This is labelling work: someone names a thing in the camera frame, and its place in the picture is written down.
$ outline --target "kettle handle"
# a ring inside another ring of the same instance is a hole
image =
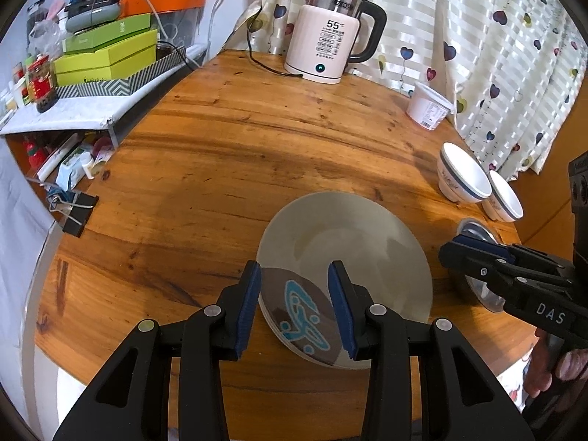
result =
[[[359,9],[360,15],[366,13],[373,18],[373,28],[365,49],[361,53],[349,55],[349,63],[363,63],[364,61],[368,61],[376,52],[381,35],[386,27],[387,16],[383,8],[371,1],[363,0]]]

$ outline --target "yellow box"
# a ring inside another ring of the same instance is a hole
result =
[[[157,30],[151,30],[131,36],[93,53],[64,54],[54,61],[55,72],[59,74],[112,66],[149,46],[155,45],[155,43],[157,43]]]
[[[124,58],[112,66],[57,73],[57,84],[58,86],[68,86],[92,81],[128,78],[152,63],[155,63],[155,45]]]

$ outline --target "white shelf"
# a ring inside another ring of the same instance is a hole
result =
[[[205,44],[187,48],[187,55],[198,58],[206,50]],[[55,105],[39,114],[34,104],[19,109],[0,129],[0,136],[32,131],[57,129],[106,130],[118,121],[143,96],[184,66],[184,63],[159,75],[130,96],[95,96],[61,98]]]

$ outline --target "wooden table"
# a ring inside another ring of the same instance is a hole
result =
[[[263,59],[280,67],[280,58]],[[534,343],[533,328],[465,305],[437,260],[466,217],[505,243],[513,225],[437,188],[449,123],[405,116],[408,100],[345,76],[338,85],[281,78],[227,51],[173,88],[124,140],[89,189],[100,196],[81,239],[64,236],[45,282],[36,343],[87,383],[140,320],[187,318],[254,259],[279,209],[305,194],[353,192],[413,231],[434,278],[431,319],[448,317],[495,373]],[[177,423],[173,367],[170,425]],[[229,432],[242,440],[325,440],[361,430],[367,371],[321,367],[275,337],[258,310],[249,349],[222,365]],[[413,402],[419,396],[415,389]],[[415,407],[415,417],[420,409]]]

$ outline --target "red bottle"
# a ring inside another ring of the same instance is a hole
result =
[[[29,140],[28,137],[25,136],[24,141],[26,155],[29,156],[29,164],[35,171],[43,165],[43,162],[47,160],[47,152],[43,147],[39,147],[37,143],[33,140]]]

